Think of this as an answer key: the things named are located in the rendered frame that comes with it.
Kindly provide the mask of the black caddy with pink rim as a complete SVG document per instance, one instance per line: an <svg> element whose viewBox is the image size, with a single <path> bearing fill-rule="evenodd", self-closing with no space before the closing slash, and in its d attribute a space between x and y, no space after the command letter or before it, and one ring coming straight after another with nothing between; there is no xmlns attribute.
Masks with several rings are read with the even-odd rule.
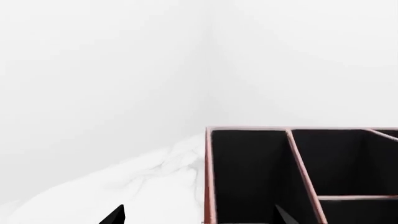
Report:
<svg viewBox="0 0 398 224"><path fill-rule="evenodd" d="M214 127L203 224L398 224L398 129Z"/></svg>

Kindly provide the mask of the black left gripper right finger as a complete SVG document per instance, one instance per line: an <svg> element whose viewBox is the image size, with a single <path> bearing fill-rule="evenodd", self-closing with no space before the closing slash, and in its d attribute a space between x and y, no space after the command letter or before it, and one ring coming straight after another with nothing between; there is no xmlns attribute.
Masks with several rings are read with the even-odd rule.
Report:
<svg viewBox="0 0 398 224"><path fill-rule="evenodd" d="M275 224L299 224L299 222L282 207L275 205Z"/></svg>

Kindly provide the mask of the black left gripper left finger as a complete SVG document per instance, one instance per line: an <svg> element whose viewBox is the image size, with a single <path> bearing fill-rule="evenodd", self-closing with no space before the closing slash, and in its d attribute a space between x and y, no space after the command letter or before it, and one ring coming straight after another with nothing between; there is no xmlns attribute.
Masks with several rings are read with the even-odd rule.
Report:
<svg viewBox="0 0 398 224"><path fill-rule="evenodd" d="M124 224L125 219L124 205L120 205L106 216L104 220L99 222L99 224Z"/></svg>

